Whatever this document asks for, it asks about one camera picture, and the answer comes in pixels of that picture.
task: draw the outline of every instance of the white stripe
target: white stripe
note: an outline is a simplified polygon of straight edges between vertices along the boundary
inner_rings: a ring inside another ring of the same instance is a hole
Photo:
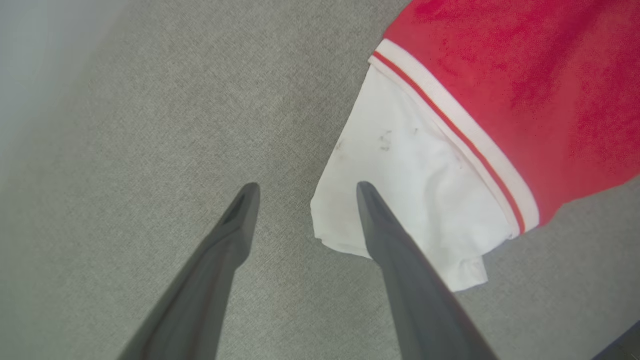
[[[527,186],[522,179],[518,171],[511,164],[506,155],[493,142],[493,140],[485,133],[480,125],[467,113],[467,111],[457,102],[457,100],[447,91],[447,89],[440,84],[440,82],[425,68],[418,60],[416,60],[411,54],[407,53],[404,49],[391,42],[388,39],[384,39],[378,46],[377,50],[382,56],[398,66],[409,78],[411,78],[422,91],[444,112],[447,117],[453,122],[456,127],[475,145],[475,147],[482,153],[494,171],[502,179],[505,186],[515,199],[515,202],[524,219],[525,231],[529,231],[540,224],[540,213],[538,211],[538,205],[531,193],[531,189]],[[385,75],[391,77],[398,84],[403,86],[406,90],[411,88],[409,84],[406,84],[394,71],[389,69],[381,61],[372,57],[370,60],[378,70],[382,71]],[[433,111],[424,100],[415,93],[412,89],[410,93],[412,97],[421,108],[427,107],[429,111]],[[500,190],[498,184],[493,180],[489,172],[484,168],[484,165],[480,162],[475,154],[459,139],[449,126],[441,121],[438,124],[442,131],[455,143],[463,154],[468,158],[469,162],[476,168],[480,176],[484,179],[487,186],[495,194],[496,199],[500,203],[503,209],[505,209],[505,215],[509,220],[516,222],[513,209],[509,205],[506,197]]]

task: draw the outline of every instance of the red stripe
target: red stripe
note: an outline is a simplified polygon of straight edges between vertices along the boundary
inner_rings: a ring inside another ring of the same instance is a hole
[[[474,145],[474,143],[472,143],[462,133],[462,131],[460,131],[456,127],[456,125],[453,123],[453,121],[451,121],[451,119],[449,119],[448,116],[445,115],[445,113],[435,104],[435,102],[433,102],[433,100],[431,100],[427,96],[427,94],[424,91],[422,91],[420,86],[418,86],[418,84],[416,84],[416,82],[414,80],[412,80],[407,74],[405,74],[404,71],[402,71],[398,66],[396,66],[389,59],[387,59],[386,57],[382,56],[382,54],[380,54],[377,51],[375,53],[373,53],[373,56],[375,56],[378,60],[382,61],[382,63],[384,63],[388,68],[390,68],[400,78],[402,78],[402,80],[404,80],[404,82],[409,84],[409,86],[411,86],[418,93],[418,95],[420,95],[422,100],[424,100],[424,102],[426,102],[431,107],[431,109],[433,109],[433,111],[435,111],[435,113],[438,114],[438,116],[445,122],[445,124],[447,124],[447,126],[449,126],[449,128],[451,128],[451,130],[454,132],[454,134],[456,134],[456,136],[458,138],[460,138],[469,147],[469,149],[471,149],[471,151],[477,156],[477,158],[484,165],[484,167],[487,169],[487,171],[489,171],[489,174],[491,175],[493,180],[498,184],[498,187],[500,188],[500,190],[502,190],[502,193],[504,194],[504,196],[507,198],[507,201],[509,202],[509,205],[511,206],[511,209],[513,210],[513,213],[516,216],[516,220],[518,221],[518,227],[520,228],[520,234],[523,234],[524,233],[524,229],[525,229],[525,227],[524,227],[524,218],[522,217],[522,213],[520,212],[520,208],[518,207],[518,204],[516,203],[516,200],[513,198],[511,192],[509,191],[509,188],[507,188],[507,186],[504,184],[504,182],[502,181],[500,176],[498,176],[498,173],[495,172],[495,170],[493,169],[491,164],[489,164],[489,161],[487,161],[487,159],[477,149],[477,147]]]

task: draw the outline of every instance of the red fabric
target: red fabric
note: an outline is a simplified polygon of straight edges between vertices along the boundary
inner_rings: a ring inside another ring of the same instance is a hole
[[[385,38],[502,149],[541,224],[640,172],[640,1],[414,0]]]

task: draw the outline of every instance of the white fabric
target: white fabric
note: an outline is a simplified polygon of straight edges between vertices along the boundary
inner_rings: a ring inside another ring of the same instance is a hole
[[[482,255],[511,235],[498,202],[395,83],[370,67],[311,201],[316,238],[369,258],[356,185],[372,183],[452,291],[487,281]]]

